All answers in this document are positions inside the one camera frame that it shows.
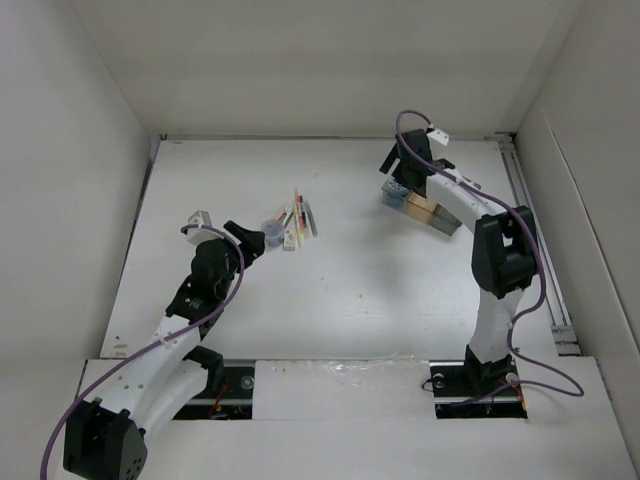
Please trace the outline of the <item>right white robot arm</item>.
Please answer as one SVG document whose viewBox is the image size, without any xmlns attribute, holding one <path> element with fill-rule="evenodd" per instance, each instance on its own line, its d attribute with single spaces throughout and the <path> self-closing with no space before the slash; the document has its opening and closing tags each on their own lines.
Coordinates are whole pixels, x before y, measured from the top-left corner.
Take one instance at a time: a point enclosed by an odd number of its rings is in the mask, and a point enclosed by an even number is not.
<svg viewBox="0 0 640 480">
<path fill-rule="evenodd" d="M 513 370 L 516 310 L 542 266 L 533 213 L 482 192 L 448 160 L 434 159 L 434 128 L 395 136 L 380 171 L 435 201 L 472 234 L 471 271 L 480 289 L 476 326 L 464 363 L 449 384 L 456 396 L 481 397 L 506 384 Z"/>
</svg>

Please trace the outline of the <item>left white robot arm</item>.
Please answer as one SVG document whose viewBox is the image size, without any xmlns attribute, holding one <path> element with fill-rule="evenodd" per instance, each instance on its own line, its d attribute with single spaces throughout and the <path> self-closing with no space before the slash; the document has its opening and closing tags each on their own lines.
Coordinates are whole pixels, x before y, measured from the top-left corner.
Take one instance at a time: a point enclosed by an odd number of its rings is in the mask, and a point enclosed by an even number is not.
<svg viewBox="0 0 640 480">
<path fill-rule="evenodd" d="M 136 479 L 154 436 L 197 395 L 222 387 L 222 356 L 202 342 L 263 255 L 265 235 L 228 221 L 193 221 L 190 272 L 147 346 L 96 380 L 64 419 L 64 469 L 82 479 Z"/>
</svg>

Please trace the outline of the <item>white staple box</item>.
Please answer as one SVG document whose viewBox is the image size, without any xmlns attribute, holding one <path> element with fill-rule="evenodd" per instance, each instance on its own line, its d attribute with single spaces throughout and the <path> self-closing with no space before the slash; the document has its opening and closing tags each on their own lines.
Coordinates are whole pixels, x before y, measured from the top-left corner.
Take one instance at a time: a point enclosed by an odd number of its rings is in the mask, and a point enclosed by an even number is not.
<svg viewBox="0 0 640 480">
<path fill-rule="evenodd" d="M 286 229 L 284 231 L 282 248 L 284 251 L 293 252 L 298 246 L 298 235 L 295 231 Z"/>
</svg>

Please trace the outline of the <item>clear tub of paperclips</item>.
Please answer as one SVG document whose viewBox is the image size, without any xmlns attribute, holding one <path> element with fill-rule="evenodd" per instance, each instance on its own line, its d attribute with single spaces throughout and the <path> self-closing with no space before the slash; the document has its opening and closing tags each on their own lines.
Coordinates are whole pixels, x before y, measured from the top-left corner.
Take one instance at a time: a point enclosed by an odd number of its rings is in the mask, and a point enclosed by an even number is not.
<svg viewBox="0 0 640 480">
<path fill-rule="evenodd" d="M 264 233 L 265 244 L 269 247 L 278 247 L 284 239 L 284 226 L 278 219 L 265 220 L 261 225 Z"/>
</svg>

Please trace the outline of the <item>red pen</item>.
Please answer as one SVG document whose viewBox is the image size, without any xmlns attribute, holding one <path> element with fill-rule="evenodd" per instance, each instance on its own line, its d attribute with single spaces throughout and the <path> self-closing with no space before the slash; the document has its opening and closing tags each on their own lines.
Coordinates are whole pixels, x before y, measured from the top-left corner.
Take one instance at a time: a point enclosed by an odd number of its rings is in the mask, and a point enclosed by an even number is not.
<svg viewBox="0 0 640 480">
<path fill-rule="evenodd" d="M 298 207 L 298 222 L 299 222 L 299 227 L 302 233 L 305 232 L 306 227 L 307 227 L 307 220 L 306 220 L 306 212 L 305 212 L 305 208 L 304 208 L 304 200 L 303 200 L 303 196 L 300 193 L 296 194 L 296 202 L 297 202 L 297 207 Z"/>
</svg>

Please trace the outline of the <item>grey pen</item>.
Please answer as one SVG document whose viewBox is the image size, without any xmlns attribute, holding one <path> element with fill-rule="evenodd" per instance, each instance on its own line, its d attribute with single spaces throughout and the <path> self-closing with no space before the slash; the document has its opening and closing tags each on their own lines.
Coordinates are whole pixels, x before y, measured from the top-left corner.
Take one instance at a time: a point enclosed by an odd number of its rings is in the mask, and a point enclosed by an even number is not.
<svg viewBox="0 0 640 480">
<path fill-rule="evenodd" d="M 306 212 L 309 228 L 311 230 L 312 236 L 315 238 L 315 237 L 318 236 L 318 230 L 317 230 L 317 225 L 316 225 L 316 222 L 315 222 L 314 214 L 312 212 L 311 206 L 310 206 L 308 201 L 305 200 L 303 205 L 304 205 L 304 208 L 305 208 L 305 212 Z"/>
</svg>

